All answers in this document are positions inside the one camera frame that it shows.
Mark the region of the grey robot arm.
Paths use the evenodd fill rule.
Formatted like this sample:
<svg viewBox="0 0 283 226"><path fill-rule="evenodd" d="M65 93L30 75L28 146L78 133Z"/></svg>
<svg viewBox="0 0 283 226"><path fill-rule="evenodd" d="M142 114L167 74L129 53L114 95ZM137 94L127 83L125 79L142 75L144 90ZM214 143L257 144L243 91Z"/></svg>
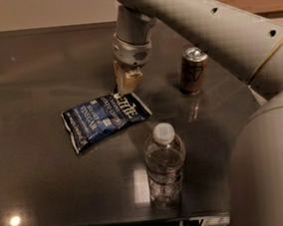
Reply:
<svg viewBox="0 0 283 226"><path fill-rule="evenodd" d="M231 226L283 226L283 25L215 0L117 0L159 19L264 100L229 158Z"/></svg>

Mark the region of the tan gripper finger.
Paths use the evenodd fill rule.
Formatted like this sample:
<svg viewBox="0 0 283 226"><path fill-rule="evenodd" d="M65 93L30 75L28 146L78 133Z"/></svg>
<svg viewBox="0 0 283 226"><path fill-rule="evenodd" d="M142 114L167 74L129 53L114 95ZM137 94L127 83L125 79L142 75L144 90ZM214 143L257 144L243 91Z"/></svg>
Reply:
<svg viewBox="0 0 283 226"><path fill-rule="evenodd" d="M114 62L115 78L117 80L118 93L121 95L129 95L136 89L136 86L142 79L141 68L125 70L120 67L119 63Z"/></svg>

